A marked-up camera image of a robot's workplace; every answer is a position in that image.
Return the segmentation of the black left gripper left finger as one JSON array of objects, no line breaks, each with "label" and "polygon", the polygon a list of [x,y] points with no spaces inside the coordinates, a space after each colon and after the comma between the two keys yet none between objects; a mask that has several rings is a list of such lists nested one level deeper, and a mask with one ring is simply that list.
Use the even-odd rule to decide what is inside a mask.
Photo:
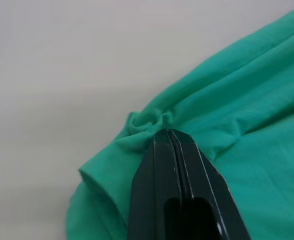
[{"label": "black left gripper left finger", "polygon": [[131,185],[129,240],[183,240],[178,154],[186,134],[163,129],[150,140]]}]

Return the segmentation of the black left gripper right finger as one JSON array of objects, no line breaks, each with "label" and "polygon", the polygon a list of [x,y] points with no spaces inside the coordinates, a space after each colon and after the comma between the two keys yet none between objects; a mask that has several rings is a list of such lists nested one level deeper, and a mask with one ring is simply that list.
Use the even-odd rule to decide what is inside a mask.
[{"label": "black left gripper right finger", "polygon": [[249,240],[230,190],[186,133],[170,130],[181,188],[181,240]]}]

